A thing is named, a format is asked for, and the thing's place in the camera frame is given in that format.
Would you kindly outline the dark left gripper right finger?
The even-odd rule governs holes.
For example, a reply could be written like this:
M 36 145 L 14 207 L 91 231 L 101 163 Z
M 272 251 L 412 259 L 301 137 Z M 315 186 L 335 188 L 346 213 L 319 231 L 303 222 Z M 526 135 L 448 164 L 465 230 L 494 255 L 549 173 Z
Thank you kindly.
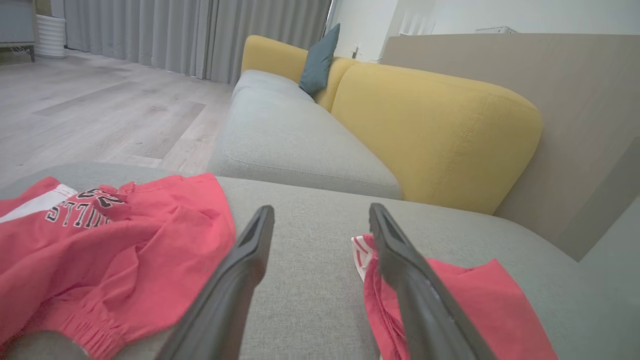
M 396 293 L 412 360 L 494 360 L 490 346 L 381 203 L 369 208 L 378 272 Z

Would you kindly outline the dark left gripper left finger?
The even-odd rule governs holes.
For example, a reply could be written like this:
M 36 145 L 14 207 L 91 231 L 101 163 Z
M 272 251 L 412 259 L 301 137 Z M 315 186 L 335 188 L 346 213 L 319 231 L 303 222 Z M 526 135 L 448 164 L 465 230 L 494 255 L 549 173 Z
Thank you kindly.
M 237 360 L 250 304 L 268 265 L 274 232 L 271 205 L 256 210 L 178 324 L 158 360 Z

